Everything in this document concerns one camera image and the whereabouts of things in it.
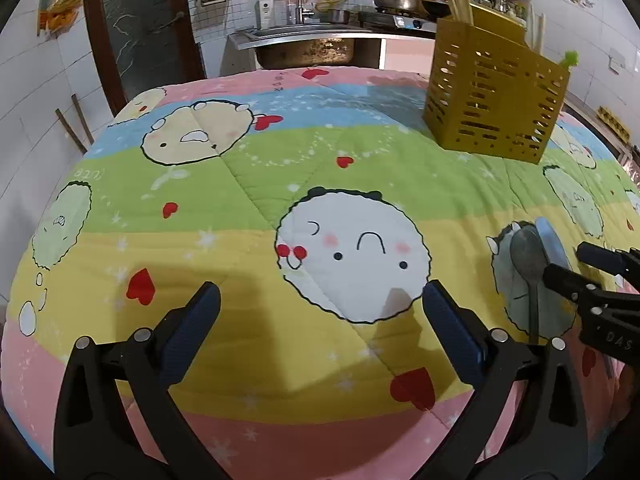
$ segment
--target hanging plastic bag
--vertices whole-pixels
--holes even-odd
[[[50,32],[68,30],[78,17],[82,0],[49,0],[47,28]]]

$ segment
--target white cartoon character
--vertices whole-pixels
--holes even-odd
[[[628,196],[631,205],[636,210],[636,213],[640,215],[640,197],[630,189],[625,189],[625,193]]]
[[[510,245],[513,235],[529,222],[513,222],[500,234],[486,238],[492,252],[491,265],[494,270],[495,290],[505,300],[505,311],[509,320],[525,333],[529,333],[529,288],[524,278],[513,267]],[[540,335],[550,339],[560,337],[574,324],[575,310],[558,294],[538,284],[538,306],[540,311]]]
[[[562,201],[571,220],[578,224],[585,234],[600,238],[604,222],[593,197],[559,166],[547,166],[542,173]]]
[[[129,101],[127,105],[119,111],[116,118],[113,120],[113,124],[124,123],[132,119],[137,119],[145,114],[148,114],[153,110],[158,103],[162,101],[166,96],[166,90],[164,88],[152,88],[142,94],[137,95],[134,99]]]
[[[91,187],[86,182],[69,182],[60,191],[33,235],[33,261],[38,267],[51,270],[78,241],[84,221],[91,209]],[[47,303],[47,288],[43,287],[42,273],[36,275],[36,286],[40,297],[34,306],[26,301],[20,309],[18,322],[20,331],[30,336],[36,330],[36,311],[40,312]]]
[[[142,151],[164,166],[199,162],[225,153],[253,122],[248,105],[198,101],[157,120],[142,140]]]
[[[581,166],[590,169],[596,167],[596,160],[590,150],[559,124],[554,127],[551,140]]]
[[[352,323],[408,310],[430,275],[422,235],[377,191],[311,189],[280,221],[275,245],[284,279]]]

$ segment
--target metal bolt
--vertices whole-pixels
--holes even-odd
[[[495,328],[491,330],[491,337],[498,343],[505,343],[509,339],[509,334],[501,328]]]
[[[78,339],[78,341],[76,341],[76,348],[78,348],[79,350],[84,350],[89,346],[90,342],[91,340],[87,336],[83,335]]]
[[[139,343],[148,341],[150,337],[151,337],[151,330],[149,330],[148,328],[139,328],[138,330],[136,330],[136,333],[133,335],[133,339],[135,339]]]
[[[556,350],[564,350],[566,348],[566,343],[563,339],[559,337],[555,337],[551,340],[551,346]]]

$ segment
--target gas stove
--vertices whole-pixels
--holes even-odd
[[[434,38],[436,33],[435,22],[397,9],[378,7],[375,10],[361,10],[358,20],[363,28],[392,31],[395,34]]]

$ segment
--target soap dispenser bottle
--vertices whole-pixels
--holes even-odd
[[[273,0],[258,0],[259,28],[273,27]]]

